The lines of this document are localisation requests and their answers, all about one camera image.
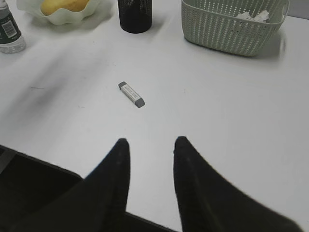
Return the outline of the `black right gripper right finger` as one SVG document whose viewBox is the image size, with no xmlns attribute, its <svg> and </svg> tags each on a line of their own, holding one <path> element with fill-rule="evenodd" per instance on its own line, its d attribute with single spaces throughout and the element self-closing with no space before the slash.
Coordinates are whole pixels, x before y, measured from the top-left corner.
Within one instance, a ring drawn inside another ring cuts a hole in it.
<svg viewBox="0 0 309 232">
<path fill-rule="evenodd" d="M 175 141 L 173 179 L 184 232 L 300 232 L 291 219 L 223 178 L 185 136 Z"/>
</svg>

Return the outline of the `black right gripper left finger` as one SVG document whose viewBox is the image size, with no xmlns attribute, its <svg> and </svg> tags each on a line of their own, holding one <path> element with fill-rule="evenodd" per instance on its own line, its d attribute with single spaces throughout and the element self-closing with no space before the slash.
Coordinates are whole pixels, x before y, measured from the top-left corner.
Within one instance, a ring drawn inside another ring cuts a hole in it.
<svg viewBox="0 0 309 232">
<path fill-rule="evenodd" d="M 130 184 L 130 151 L 119 139 L 77 186 L 39 212 L 33 232 L 119 232 Z"/>
</svg>

